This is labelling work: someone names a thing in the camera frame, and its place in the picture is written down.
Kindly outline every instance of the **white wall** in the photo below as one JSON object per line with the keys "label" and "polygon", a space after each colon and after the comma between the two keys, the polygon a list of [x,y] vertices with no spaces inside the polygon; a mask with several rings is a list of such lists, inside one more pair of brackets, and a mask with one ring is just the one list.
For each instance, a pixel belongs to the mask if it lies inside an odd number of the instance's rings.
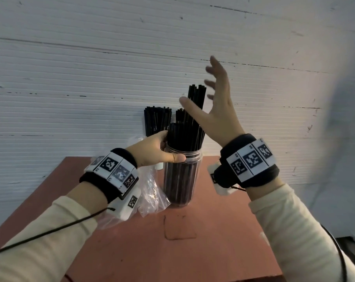
{"label": "white wall", "polygon": [[[331,219],[345,183],[331,199],[321,184],[336,174],[321,173],[321,138],[346,98],[338,87],[355,87],[355,0],[0,0],[0,224],[65,156],[124,146],[145,106],[177,108],[211,54],[244,128],[322,223],[347,233],[355,219]],[[207,138],[204,151],[219,146]],[[351,198],[342,209],[355,213]]]}

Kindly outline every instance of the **clear plastic jar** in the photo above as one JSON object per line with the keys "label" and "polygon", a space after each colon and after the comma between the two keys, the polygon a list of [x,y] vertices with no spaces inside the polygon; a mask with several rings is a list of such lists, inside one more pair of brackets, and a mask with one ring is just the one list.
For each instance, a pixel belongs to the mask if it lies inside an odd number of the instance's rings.
{"label": "clear plastic jar", "polygon": [[199,168],[202,161],[202,152],[184,152],[173,149],[168,145],[166,152],[182,153],[186,160],[181,163],[164,164],[163,192],[171,202],[171,206],[184,207],[189,204],[193,197],[194,185],[196,183]]}

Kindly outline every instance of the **cream sleeve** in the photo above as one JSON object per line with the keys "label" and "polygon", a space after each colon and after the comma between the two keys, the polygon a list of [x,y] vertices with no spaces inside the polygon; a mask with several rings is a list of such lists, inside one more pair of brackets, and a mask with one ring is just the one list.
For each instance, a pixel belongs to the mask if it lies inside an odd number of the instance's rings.
{"label": "cream sleeve", "polygon": [[[60,197],[6,246],[89,215],[76,201]],[[96,227],[96,220],[91,218],[0,253],[0,281],[60,282]]]}
{"label": "cream sleeve", "polygon": [[[338,251],[306,206],[287,184],[259,198],[249,207],[256,215],[288,282],[342,281]],[[348,281],[355,281],[355,265],[343,253]]]}

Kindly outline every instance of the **right hand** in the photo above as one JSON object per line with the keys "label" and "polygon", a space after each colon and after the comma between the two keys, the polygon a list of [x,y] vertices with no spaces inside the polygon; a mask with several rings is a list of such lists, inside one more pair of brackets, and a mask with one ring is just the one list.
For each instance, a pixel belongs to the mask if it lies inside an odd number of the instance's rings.
{"label": "right hand", "polygon": [[202,127],[203,131],[222,147],[230,141],[245,134],[237,119],[230,95],[230,82],[227,72],[214,56],[210,57],[211,66],[206,71],[217,79],[216,82],[205,80],[205,84],[215,90],[214,95],[208,94],[213,100],[213,108],[205,113],[187,97],[180,97],[179,101],[183,108]]}

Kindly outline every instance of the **left hand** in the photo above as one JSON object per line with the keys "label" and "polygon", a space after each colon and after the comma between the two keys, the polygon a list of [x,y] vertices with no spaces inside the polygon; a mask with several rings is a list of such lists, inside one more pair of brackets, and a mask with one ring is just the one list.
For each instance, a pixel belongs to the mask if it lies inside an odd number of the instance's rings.
{"label": "left hand", "polygon": [[137,162],[138,167],[154,165],[160,162],[179,163],[185,161],[185,155],[179,153],[168,153],[161,150],[167,131],[161,131],[149,136],[144,140],[127,147]]}

